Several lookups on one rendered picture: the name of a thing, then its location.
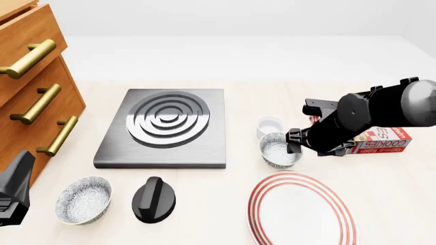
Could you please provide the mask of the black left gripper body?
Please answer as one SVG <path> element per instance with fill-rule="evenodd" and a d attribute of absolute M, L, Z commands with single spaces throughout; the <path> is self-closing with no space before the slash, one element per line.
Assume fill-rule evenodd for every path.
<path fill-rule="evenodd" d="M 20 225 L 29 207 L 29 203 L 21 203 L 7 195 L 0 194 L 0 227 Z"/>

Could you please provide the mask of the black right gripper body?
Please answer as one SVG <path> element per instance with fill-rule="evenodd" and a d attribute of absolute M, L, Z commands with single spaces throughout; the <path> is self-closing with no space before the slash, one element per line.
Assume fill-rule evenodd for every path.
<path fill-rule="evenodd" d="M 285 140 L 288 148 L 299 148 L 300 146 L 308 146 L 307 143 L 308 129 L 291 128 L 285 134 Z"/>

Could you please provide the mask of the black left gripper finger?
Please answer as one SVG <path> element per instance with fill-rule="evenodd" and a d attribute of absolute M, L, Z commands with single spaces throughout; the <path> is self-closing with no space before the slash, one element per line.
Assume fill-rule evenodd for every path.
<path fill-rule="evenodd" d="M 28 150 L 19 152 L 5 171 L 0 173 L 0 197 L 30 206 L 29 189 L 34 163 L 35 157 Z"/>

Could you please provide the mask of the patterned black white bowl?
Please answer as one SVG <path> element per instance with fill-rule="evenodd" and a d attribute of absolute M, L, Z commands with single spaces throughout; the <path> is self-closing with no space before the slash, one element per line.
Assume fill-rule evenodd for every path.
<path fill-rule="evenodd" d="M 292 167 L 302 158 L 302 153 L 287 152 L 285 134 L 280 132 L 269 133 L 262 136 L 259 142 L 262 158 L 270 166 L 277 169 Z"/>
<path fill-rule="evenodd" d="M 112 200 L 112 187 L 102 177 L 89 176 L 71 183 L 59 195 L 55 214 L 64 224 L 87 225 L 101 218 Z"/>

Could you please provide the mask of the small white ramekin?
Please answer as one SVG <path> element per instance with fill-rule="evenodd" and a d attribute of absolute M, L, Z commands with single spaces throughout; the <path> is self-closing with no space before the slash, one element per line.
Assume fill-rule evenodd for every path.
<path fill-rule="evenodd" d="M 269 133 L 282 133 L 283 123 L 278 118 L 266 116 L 258 120 L 256 135 L 260 140 L 263 136 Z"/>

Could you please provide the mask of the white plate with red rings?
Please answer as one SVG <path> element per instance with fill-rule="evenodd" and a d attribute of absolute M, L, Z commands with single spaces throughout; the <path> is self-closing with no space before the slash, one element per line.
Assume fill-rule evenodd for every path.
<path fill-rule="evenodd" d="M 296 171 L 261 179 L 249 194 L 247 226 L 256 245 L 358 245 L 356 221 L 327 185 Z"/>

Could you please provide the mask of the flat black stove plate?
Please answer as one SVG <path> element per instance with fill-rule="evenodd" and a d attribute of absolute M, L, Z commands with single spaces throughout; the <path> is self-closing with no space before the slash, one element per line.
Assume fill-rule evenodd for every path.
<path fill-rule="evenodd" d="M 223 89 L 129 89 L 95 156 L 98 169 L 225 169 Z"/>

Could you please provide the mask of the wooden drawer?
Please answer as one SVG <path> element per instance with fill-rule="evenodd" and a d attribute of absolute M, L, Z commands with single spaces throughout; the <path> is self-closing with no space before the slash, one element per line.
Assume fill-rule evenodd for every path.
<path fill-rule="evenodd" d="M 59 120 L 68 120 L 72 116 L 79 117 L 86 105 L 80 102 L 49 105 L 31 125 L 21 122 L 0 120 L 0 173 L 13 161 L 21 150 L 28 150 L 35 163 L 31 173 L 33 184 L 41 174 L 51 157 L 35 151 L 38 147 L 47 147 L 60 132 Z"/>
<path fill-rule="evenodd" d="M 53 84 L 61 85 L 61 91 L 49 105 L 73 101 L 81 103 L 61 60 L 55 59 L 5 105 L 0 107 L 0 120 L 10 119 L 11 114 L 24 114 L 41 97 L 41 94 L 37 93 L 37 89 L 49 88 Z"/>

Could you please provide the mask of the red white cookies box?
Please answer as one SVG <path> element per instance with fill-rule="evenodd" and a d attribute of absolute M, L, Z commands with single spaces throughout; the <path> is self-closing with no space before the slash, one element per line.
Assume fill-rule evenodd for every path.
<path fill-rule="evenodd" d="M 412 141 L 411 136 L 400 127 L 381 128 L 372 127 L 352 138 L 353 146 L 319 153 L 319 157 L 336 156 L 345 154 L 375 154 L 389 152 L 403 152 Z"/>

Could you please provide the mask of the round black stove knob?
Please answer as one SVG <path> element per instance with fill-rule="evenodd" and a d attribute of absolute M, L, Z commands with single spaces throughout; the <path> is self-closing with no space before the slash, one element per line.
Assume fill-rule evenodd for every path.
<path fill-rule="evenodd" d="M 160 177 L 150 177 L 134 194 L 131 207 L 136 218 L 146 224 L 165 220 L 176 205 L 174 189 Z"/>

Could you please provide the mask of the wooden drawer pulled out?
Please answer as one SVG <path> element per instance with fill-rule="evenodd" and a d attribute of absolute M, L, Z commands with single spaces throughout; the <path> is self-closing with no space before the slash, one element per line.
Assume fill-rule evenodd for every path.
<path fill-rule="evenodd" d="M 50 39 L 56 48 L 19 79 L 0 74 L 0 107 L 29 83 L 67 48 L 65 38 L 48 4 L 33 6 L 28 12 L 0 26 L 0 67 L 10 67 L 30 52 L 29 44 Z"/>

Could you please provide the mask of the wooden cabinet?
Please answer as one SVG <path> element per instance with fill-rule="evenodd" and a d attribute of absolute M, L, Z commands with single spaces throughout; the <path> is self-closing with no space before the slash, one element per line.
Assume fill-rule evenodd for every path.
<path fill-rule="evenodd" d="M 26 12 L 28 12 L 33 6 L 39 6 L 39 5 L 42 5 L 39 3 L 39 0 L 0 0 L 0 26 L 2 26 L 5 23 L 17 18 L 18 16 L 21 16 L 22 14 L 24 14 Z M 76 86 L 76 83 L 74 82 L 74 79 L 72 78 L 71 73 L 69 72 L 69 69 L 68 69 L 66 62 L 64 61 L 64 58 L 62 57 L 61 53 L 55 59 L 61 60 L 63 66 L 64 66 L 64 68 L 65 68 L 65 70 L 66 70 L 66 72 L 67 72 L 67 74 L 72 82 L 72 85 L 76 89 L 77 96 L 79 97 L 81 103 L 86 105 L 84 100 L 82 99 L 82 95 L 80 94 L 78 87 Z"/>

